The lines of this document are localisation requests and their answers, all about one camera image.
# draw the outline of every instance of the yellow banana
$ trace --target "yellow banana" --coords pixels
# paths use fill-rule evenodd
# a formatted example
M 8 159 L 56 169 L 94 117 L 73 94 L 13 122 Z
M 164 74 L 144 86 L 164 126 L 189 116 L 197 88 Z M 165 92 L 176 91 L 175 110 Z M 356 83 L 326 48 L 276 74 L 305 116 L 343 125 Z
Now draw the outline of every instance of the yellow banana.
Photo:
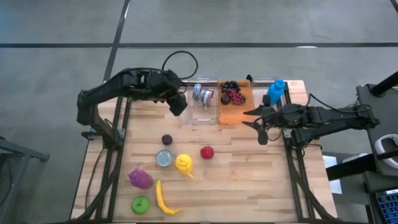
M 168 215 L 175 215 L 177 212 L 181 211 L 180 209 L 171 209 L 168 208 L 163 202 L 163 195 L 162 195 L 162 182 L 160 180 L 156 180 L 156 200 L 157 205 L 165 214 Z

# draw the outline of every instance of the blue spray bottle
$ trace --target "blue spray bottle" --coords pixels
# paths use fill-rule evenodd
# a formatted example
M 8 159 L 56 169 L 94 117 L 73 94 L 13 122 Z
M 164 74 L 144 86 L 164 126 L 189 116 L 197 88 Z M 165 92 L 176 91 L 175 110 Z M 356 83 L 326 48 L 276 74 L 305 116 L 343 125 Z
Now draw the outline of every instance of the blue spray bottle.
M 269 87 L 267 95 L 271 99 L 271 105 L 276 104 L 280 100 L 280 96 L 284 94 L 285 81 L 275 80 L 275 82 Z

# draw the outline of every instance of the orange cutting board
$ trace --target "orange cutting board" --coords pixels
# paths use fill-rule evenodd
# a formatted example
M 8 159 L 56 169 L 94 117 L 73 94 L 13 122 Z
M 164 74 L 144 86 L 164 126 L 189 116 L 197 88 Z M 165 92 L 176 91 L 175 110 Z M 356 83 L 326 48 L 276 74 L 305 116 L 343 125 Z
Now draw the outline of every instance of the orange cutting board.
M 237 80 L 236 82 L 239 84 L 241 88 L 240 93 L 243 93 L 247 99 L 246 102 L 242 105 L 233 105 L 230 102 L 227 105 L 222 104 L 221 102 L 221 84 L 226 82 L 227 80 L 219 80 L 218 81 L 218 92 L 220 93 L 218 97 L 218 104 L 220 106 L 220 118 L 218 121 L 220 124 L 241 124 L 242 121 L 254 121 L 256 116 L 249 116 L 243 114 L 243 112 L 253 110 L 254 109 L 254 100 L 253 100 L 253 91 L 251 89 L 251 84 L 249 80 Z

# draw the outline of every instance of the wooden board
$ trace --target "wooden board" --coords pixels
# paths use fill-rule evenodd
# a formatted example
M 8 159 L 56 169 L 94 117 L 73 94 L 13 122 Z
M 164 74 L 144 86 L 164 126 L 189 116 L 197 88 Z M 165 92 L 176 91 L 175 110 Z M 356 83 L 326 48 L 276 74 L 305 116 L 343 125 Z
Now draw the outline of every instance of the wooden board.
M 305 104 L 307 94 L 303 81 L 288 83 L 292 102 Z M 255 106 L 258 106 L 264 90 L 255 88 L 253 92 Z M 116 100 L 101 104 L 101 116 L 111 120 L 115 104 Z M 166 104 L 146 101 L 132 104 L 114 222 L 297 221 L 282 139 L 261 146 L 256 141 L 256 132 L 243 124 L 195 126 L 186 124 L 183 118 L 184 116 L 173 116 Z M 155 154 L 165 148 L 160 140 L 163 134 L 171 134 L 174 138 L 174 143 L 166 147 L 173 155 L 184 153 L 193 158 L 194 179 L 180 175 L 174 166 L 156 166 Z M 270 138 L 275 138 L 278 134 L 278 129 L 269 131 Z M 203 160 L 200 149 L 208 145 L 213 146 L 215 156 L 212 160 Z M 72 218 L 84 211 L 88 180 L 100 150 L 101 140 L 90 142 Z M 104 158 L 105 156 L 101 158 L 93 178 L 90 200 L 100 188 Z M 319 147 L 308 147 L 304 160 L 312 192 L 328 212 L 336 217 Z M 163 214 L 156 204 L 154 186 L 149 190 L 141 190 L 129 183 L 127 175 L 138 164 L 154 179 L 162 180 L 166 205 L 170 208 L 183 208 L 180 213 L 174 216 Z M 141 216 L 131 211 L 131 202 L 138 195 L 147 195 L 152 204 L 147 214 Z M 303 194 L 300 196 L 305 210 Z M 104 215 L 108 209 L 108 200 L 109 195 L 106 197 Z
M 219 92 L 221 93 L 221 84 L 226 82 L 226 80 L 220 80 Z M 247 99 L 242 105 L 233 105 L 230 102 L 228 105 L 223 105 L 221 103 L 221 95 L 218 97 L 218 104 L 220 106 L 220 124 L 241 124 L 242 121 L 254 121 L 253 116 L 248 116 L 243 114 L 243 112 L 250 111 L 254 109 L 254 100 L 252 88 L 249 80 L 237 80 L 239 87 L 241 88 L 241 93 L 243 93 Z

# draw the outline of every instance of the concrete floor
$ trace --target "concrete floor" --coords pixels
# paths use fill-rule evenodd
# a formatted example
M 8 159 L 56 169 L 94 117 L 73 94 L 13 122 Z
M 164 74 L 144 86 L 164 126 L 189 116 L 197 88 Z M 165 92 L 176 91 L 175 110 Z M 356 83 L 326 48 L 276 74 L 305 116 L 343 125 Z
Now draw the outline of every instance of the concrete floor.
M 124 0 L 2 0 L 0 43 L 112 43 Z M 398 14 L 389 0 L 132 0 L 121 42 L 396 42 Z M 160 67 L 176 49 L 119 49 L 112 74 Z M 198 77 L 304 80 L 333 106 L 355 99 L 355 86 L 398 70 L 398 48 L 186 49 Z M 65 221 L 87 141 L 76 122 L 76 96 L 102 82 L 111 49 L 0 49 L 0 136 L 51 154 L 32 161 L 10 223 Z M 193 64 L 177 56 L 184 76 Z M 364 131 L 321 139 L 325 151 L 369 152 Z M 337 205 L 344 220 L 356 208 Z

